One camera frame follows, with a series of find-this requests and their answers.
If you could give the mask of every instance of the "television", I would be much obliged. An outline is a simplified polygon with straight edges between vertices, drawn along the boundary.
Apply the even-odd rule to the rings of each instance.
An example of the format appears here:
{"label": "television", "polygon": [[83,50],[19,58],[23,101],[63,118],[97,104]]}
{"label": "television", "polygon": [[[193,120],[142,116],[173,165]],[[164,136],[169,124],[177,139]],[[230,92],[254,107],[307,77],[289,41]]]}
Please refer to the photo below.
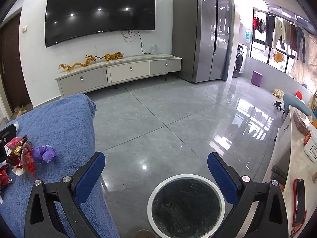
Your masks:
{"label": "television", "polygon": [[118,30],[155,30],[155,0],[47,0],[46,47]]}

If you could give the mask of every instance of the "side-by-side refrigerator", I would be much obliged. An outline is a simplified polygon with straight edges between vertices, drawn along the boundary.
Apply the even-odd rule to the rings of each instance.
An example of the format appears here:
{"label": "side-by-side refrigerator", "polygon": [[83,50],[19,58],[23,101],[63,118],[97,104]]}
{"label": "side-by-side refrigerator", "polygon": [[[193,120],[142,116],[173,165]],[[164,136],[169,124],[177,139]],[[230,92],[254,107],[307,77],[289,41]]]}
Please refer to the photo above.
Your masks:
{"label": "side-by-side refrigerator", "polygon": [[173,0],[172,55],[182,58],[179,77],[193,83],[222,78],[230,24],[228,0]]}

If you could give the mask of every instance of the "golden ornament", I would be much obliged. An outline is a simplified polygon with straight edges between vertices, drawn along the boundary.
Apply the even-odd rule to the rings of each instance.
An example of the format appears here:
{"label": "golden ornament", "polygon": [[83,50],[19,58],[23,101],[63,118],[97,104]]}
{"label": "golden ornament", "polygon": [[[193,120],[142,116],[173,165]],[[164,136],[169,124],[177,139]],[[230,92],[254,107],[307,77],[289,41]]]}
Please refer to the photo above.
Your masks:
{"label": "golden ornament", "polygon": [[91,61],[96,61],[96,58],[99,58],[99,59],[103,59],[104,58],[106,61],[112,61],[112,60],[115,60],[115,59],[122,59],[123,58],[123,53],[117,52],[117,53],[115,53],[113,55],[109,55],[109,54],[104,55],[103,57],[86,55],[86,63],[77,62],[77,63],[73,64],[72,66],[64,65],[63,63],[61,63],[58,66],[58,69],[63,68],[63,69],[66,69],[67,71],[71,72],[76,65],[80,65],[80,66],[83,66],[83,67],[89,66],[89,63]]}

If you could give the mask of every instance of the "purple stool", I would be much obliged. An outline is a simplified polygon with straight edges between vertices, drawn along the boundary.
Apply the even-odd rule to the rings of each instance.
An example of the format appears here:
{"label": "purple stool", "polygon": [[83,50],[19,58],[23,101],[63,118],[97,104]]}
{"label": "purple stool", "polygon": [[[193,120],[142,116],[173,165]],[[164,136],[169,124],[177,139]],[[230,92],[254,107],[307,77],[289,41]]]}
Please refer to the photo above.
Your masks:
{"label": "purple stool", "polygon": [[259,86],[261,85],[263,75],[259,72],[253,71],[251,83],[253,85]]}

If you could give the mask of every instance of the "drawer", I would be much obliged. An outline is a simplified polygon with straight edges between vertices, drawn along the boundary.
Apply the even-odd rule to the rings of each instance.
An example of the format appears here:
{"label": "drawer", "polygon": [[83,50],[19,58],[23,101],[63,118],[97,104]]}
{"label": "drawer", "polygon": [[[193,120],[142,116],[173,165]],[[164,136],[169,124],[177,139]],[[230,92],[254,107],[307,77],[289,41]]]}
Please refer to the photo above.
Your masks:
{"label": "drawer", "polygon": [[148,75],[150,75],[150,62],[127,63],[110,67],[112,83]]}
{"label": "drawer", "polygon": [[105,85],[103,68],[78,73],[61,79],[64,97]]}
{"label": "drawer", "polygon": [[150,61],[150,74],[161,74],[180,71],[181,59]]}

